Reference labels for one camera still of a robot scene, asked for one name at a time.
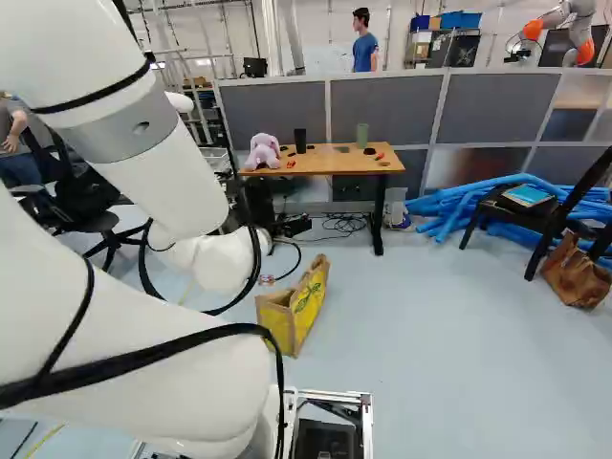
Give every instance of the blue bin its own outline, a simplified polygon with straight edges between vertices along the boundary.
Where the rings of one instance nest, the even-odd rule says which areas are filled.
[[[478,29],[482,12],[464,12],[461,15],[461,27],[464,29]]]
[[[429,29],[429,16],[426,14],[417,14],[410,19],[410,31],[426,31]]]
[[[440,29],[478,29],[481,12],[443,12]]]
[[[459,29],[461,27],[461,11],[443,12],[440,14],[442,21],[440,29]]]

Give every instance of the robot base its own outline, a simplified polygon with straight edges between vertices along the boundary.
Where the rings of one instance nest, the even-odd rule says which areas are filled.
[[[270,396],[249,447],[237,459],[273,459],[276,444],[278,389]],[[328,392],[285,388],[285,449],[283,459],[373,459],[374,412],[372,395],[364,392]],[[321,423],[299,417],[299,410],[311,404],[340,417],[342,424]],[[347,441],[341,444],[338,437]],[[139,442],[130,459],[180,459],[173,453]]]

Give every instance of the wooden desk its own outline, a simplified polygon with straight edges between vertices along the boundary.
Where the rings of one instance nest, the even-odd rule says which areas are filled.
[[[383,225],[384,191],[386,190],[389,174],[399,174],[405,171],[404,165],[391,148],[388,142],[371,142],[368,144],[376,150],[376,155],[364,155],[363,150],[355,143],[315,143],[314,149],[306,153],[295,153],[295,145],[287,145],[285,151],[280,152],[281,166],[278,169],[267,167],[256,170],[240,169],[240,175],[252,177],[279,177],[296,175],[373,175],[378,179],[374,212],[369,216],[372,231],[372,245],[376,255],[383,254],[383,239],[381,226]],[[337,147],[348,147],[348,152],[342,153]],[[378,161],[374,158],[383,153],[384,157]],[[290,161],[295,161],[293,167],[287,167]]]
[[[346,146],[348,153],[340,153],[336,147]],[[384,153],[384,158],[374,161],[374,156],[366,156],[363,149],[356,143],[314,143],[314,149],[306,150],[303,155],[294,154],[295,145],[287,145],[288,149],[280,152],[281,166],[278,169],[267,167],[257,170],[240,169],[240,175],[255,177],[275,177],[288,175],[380,175],[399,174],[405,171],[404,165],[387,142],[371,142],[368,146],[378,153]],[[287,167],[289,161],[295,161],[295,166]]]

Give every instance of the brown leather bag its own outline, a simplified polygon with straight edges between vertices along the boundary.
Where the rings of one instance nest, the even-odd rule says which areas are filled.
[[[593,310],[610,291],[612,275],[578,248],[579,237],[568,231],[542,267],[542,275],[568,306]]]

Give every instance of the person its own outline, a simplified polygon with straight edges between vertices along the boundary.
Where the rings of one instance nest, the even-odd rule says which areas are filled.
[[[18,185],[42,185],[42,177],[29,148],[21,142],[28,115],[16,100],[0,92],[0,178]]]
[[[367,28],[370,23],[368,8],[353,11],[353,30],[360,37],[353,44],[353,72],[376,72],[378,67],[379,42]]]

